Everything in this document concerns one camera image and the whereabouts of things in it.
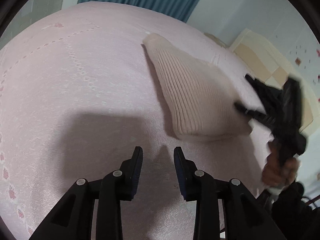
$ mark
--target pink bed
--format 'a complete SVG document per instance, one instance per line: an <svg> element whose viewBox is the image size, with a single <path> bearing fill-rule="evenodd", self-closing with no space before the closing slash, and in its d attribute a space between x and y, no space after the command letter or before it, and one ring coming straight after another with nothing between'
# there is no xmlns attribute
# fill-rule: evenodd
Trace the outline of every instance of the pink bed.
<svg viewBox="0 0 320 240"><path fill-rule="evenodd" d="M244 63L200 31L129 5L88 2L28 27L0 51L0 216L17 240L30 237L79 178L101 179L144 151L132 202L122 203L124 239L192 239L195 203L180 195L173 149L217 179L240 179L256 195L269 131L210 143L176 139L152 63L148 33L233 81L243 101L261 106Z"/></svg>

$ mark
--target gray wall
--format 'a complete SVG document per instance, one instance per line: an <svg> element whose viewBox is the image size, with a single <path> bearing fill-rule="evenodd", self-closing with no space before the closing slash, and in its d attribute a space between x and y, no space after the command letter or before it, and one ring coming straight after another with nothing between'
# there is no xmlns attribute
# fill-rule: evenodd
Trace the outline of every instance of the gray wall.
<svg viewBox="0 0 320 240"><path fill-rule="evenodd" d="M29 0L15 15L0 38L0 49L34 22L61 10L63 0Z"/></svg>

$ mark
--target silver rivet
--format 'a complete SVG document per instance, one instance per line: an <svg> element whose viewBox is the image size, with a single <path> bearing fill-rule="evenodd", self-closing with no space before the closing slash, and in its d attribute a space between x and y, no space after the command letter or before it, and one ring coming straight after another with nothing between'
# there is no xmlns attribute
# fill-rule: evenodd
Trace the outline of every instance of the silver rivet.
<svg viewBox="0 0 320 240"><path fill-rule="evenodd" d="M239 186L241 184L241 182L239 181L239 179L232 179L231 183L235 186Z"/></svg>
<svg viewBox="0 0 320 240"><path fill-rule="evenodd" d="M81 186L85 183L85 179L78 179L77 180L77 185Z"/></svg>
<svg viewBox="0 0 320 240"><path fill-rule="evenodd" d="M122 171L114 171L112 175L115 177L120 177L122 175Z"/></svg>
<svg viewBox="0 0 320 240"><path fill-rule="evenodd" d="M197 170L197 171L195 171L195 175L198 177L202 177L204 175L204 172L201 170Z"/></svg>

